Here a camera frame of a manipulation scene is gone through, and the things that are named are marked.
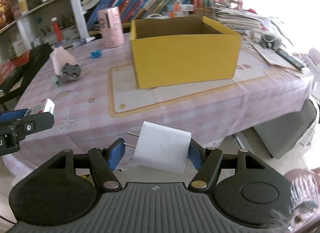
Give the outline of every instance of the stack of papers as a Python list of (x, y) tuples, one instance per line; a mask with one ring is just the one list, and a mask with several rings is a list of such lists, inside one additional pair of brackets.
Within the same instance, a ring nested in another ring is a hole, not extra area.
[(261, 29), (263, 21), (257, 14), (228, 8), (208, 8), (206, 16), (235, 31)]

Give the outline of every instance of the tablecloth pattern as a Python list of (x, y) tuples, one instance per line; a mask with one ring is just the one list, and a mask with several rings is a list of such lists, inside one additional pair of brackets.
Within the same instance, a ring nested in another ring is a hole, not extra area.
[[(16, 109), (31, 108), (50, 98), (56, 103), (55, 124), (50, 130), (29, 135), (20, 143), (19, 152), (3, 157), (13, 174), (24, 177), (66, 148), (75, 154), (84, 153), (94, 147), (108, 147), (119, 137), (135, 145), (137, 138), (127, 135), (127, 131), (139, 133), (144, 121), (191, 132), (193, 139), (206, 144), (299, 111), (309, 96), (313, 76), (300, 79), (286, 71), (270, 69), (264, 78), (117, 116), (110, 113), (108, 71), (132, 63), (129, 34), (124, 37), (125, 43), (118, 48), (104, 49), (102, 41), (97, 40), (69, 49), (82, 68), (78, 81), (56, 87), (51, 79), (54, 75), (52, 61), (48, 60), (42, 67)], [(90, 52), (97, 49), (102, 50), (102, 58), (90, 59)], [(133, 148), (127, 148), (118, 167), (132, 165), (133, 153)]]

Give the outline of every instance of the pink cup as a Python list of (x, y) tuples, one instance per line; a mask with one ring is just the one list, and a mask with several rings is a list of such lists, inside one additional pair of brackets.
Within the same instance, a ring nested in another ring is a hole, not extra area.
[(124, 43), (118, 7), (98, 11), (102, 39), (106, 48), (114, 48)]

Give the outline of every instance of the yellow cardboard box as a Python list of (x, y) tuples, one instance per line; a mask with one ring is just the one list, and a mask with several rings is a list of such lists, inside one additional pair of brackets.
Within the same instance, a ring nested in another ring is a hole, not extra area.
[(139, 88), (232, 78), (241, 35), (208, 17), (141, 19), (131, 24)]

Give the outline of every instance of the cable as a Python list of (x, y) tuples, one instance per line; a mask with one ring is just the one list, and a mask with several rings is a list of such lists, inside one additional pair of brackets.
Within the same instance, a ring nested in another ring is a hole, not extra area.
[(0, 218), (3, 219), (3, 220), (6, 221), (6, 222), (9, 222), (9, 223), (11, 223), (11, 224), (13, 224), (13, 225), (16, 225), (16, 223), (7, 220), (6, 218), (2, 217), (1, 215), (0, 215)]

